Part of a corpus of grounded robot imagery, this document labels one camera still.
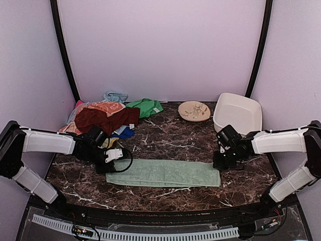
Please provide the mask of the mint green panda towel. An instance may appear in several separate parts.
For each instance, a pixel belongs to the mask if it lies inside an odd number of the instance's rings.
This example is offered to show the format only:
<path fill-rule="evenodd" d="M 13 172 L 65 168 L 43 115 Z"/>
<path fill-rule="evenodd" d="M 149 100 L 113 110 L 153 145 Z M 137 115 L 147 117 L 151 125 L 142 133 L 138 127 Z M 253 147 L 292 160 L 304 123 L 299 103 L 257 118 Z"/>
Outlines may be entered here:
<path fill-rule="evenodd" d="M 220 172 L 212 164 L 179 160 L 124 159 L 115 162 L 122 173 L 107 173 L 106 182 L 138 187 L 219 187 Z"/>

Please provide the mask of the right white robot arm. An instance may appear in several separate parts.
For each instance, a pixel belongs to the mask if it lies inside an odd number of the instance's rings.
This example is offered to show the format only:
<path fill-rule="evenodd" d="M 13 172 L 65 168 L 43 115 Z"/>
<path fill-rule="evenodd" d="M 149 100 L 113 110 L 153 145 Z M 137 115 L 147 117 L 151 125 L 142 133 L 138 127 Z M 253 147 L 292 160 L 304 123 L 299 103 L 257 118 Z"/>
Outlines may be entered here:
<path fill-rule="evenodd" d="M 252 131 L 241 136 L 231 125 L 218 134 L 220 150 L 214 152 L 213 167 L 218 170 L 235 169 L 250 156 L 276 154 L 278 157 L 302 158 L 297 168 L 270 186 L 256 206 L 256 214 L 268 217 L 275 205 L 289 195 L 320 180 L 320 121 L 287 130 Z"/>

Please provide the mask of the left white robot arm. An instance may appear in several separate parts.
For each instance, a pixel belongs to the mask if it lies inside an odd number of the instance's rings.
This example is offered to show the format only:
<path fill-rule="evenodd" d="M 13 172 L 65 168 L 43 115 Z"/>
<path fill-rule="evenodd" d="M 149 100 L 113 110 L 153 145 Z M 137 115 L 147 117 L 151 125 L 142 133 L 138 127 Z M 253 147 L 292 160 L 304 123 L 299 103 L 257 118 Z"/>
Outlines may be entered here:
<path fill-rule="evenodd" d="M 107 134 L 98 127 L 88 133 L 62 133 L 37 130 L 9 121 L 1 132 L 1 176 L 11 179 L 51 205 L 60 219 L 71 214 L 65 196 L 24 161 L 25 157 L 73 156 L 91 162 L 97 173 L 114 172 L 113 162 L 123 157 L 120 148 L 104 148 Z"/>

